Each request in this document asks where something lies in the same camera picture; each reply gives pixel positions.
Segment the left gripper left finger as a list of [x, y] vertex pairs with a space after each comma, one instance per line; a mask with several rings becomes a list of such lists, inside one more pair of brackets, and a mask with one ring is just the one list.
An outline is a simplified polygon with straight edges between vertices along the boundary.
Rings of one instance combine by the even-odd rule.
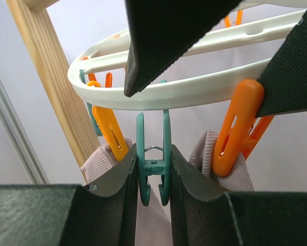
[[136, 146], [89, 185], [0, 185], [0, 245], [134, 245]]

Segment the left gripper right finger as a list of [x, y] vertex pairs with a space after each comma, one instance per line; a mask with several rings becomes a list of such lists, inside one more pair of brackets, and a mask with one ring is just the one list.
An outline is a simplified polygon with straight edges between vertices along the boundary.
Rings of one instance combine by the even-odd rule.
[[307, 192], [232, 192], [172, 147], [174, 245], [307, 245]]

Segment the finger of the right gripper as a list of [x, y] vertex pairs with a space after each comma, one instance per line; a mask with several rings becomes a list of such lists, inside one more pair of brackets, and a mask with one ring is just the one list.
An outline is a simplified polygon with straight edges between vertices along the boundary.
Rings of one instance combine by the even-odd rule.
[[307, 10], [264, 68], [258, 117], [307, 111]]
[[124, 95], [146, 88], [240, 1], [125, 1], [130, 48]]

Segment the pink sock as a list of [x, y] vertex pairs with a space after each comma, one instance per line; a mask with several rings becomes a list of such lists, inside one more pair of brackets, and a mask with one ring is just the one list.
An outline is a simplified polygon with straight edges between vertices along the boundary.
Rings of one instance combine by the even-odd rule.
[[[203, 175], [230, 191], [253, 191], [245, 158], [236, 157], [229, 176], [222, 178], [211, 171], [211, 159], [218, 133], [204, 132], [194, 147], [189, 163]], [[80, 168], [87, 182], [93, 182], [118, 164], [108, 144], [98, 147]], [[135, 245], [173, 245], [171, 221], [164, 212], [156, 194], [152, 191], [150, 203], [145, 207], [138, 199]]]

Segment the white round clip hanger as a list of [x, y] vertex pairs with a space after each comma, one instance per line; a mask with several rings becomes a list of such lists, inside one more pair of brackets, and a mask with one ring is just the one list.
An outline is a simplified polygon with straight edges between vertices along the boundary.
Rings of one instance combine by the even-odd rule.
[[[305, 13], [307, 1], [273, 1], [273, 5], [295, 8], [296, 11], [211, 31], [187, 51], [186, 56], [285, 38]], [[129, 45], [129, 31], [124, 29], [98, 42], [72, 62], [67, 77], [80, 98], [96, 106], [128, 111], [207, 105], [229, 100], [241, 80], [257, 78], [269, 62], [259, 58], [254, 63], [240, 67], [149, 85], [132, 97], [126, 97], [123, 88], [96, 89], [81, 82], [82, 73], [104, 72], [124, 67], [129, 55]]]

